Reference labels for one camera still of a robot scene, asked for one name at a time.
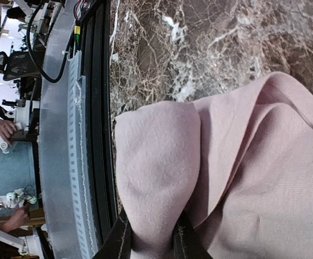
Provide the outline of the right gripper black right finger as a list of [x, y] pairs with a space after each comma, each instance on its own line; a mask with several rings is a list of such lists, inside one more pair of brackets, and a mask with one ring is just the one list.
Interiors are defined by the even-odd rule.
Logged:
[[173, 256], [176, 259], [212, 259], [186, 214], [182, 212], [173, 231]]

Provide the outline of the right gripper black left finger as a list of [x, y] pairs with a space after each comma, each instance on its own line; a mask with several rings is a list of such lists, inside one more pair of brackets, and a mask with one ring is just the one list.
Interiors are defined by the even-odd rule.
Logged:
[[93, 259], [131, 258], [132, 228], [124, 209], [118, 215], [107, 239]]

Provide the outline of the pink cloth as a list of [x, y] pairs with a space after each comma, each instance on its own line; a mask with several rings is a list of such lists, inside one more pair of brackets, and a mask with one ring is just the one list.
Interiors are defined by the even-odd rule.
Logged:
[[173, 258], [182, 212], [212, 258], [313, 258], [313, 95], [274, 72], [116, 118], [132, 258]]

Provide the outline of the operator hand lower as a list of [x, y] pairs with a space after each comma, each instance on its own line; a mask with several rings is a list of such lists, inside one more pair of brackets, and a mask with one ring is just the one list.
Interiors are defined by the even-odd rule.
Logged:
[[0, 230], [9, 233], [15, 229], [28, 224], [30, 220], [30, 205], [27, 203], [23, 207], [16, 208], [11, 217], [3, 223], [0, 223]]

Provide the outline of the operator hand upper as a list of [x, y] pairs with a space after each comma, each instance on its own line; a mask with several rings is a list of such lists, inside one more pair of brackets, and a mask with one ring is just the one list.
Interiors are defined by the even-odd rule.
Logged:
[[10, 138], [17, 131], [16, 125], [12, 121], [0, 120], [0, 137], [6, 142], [10, 141]]

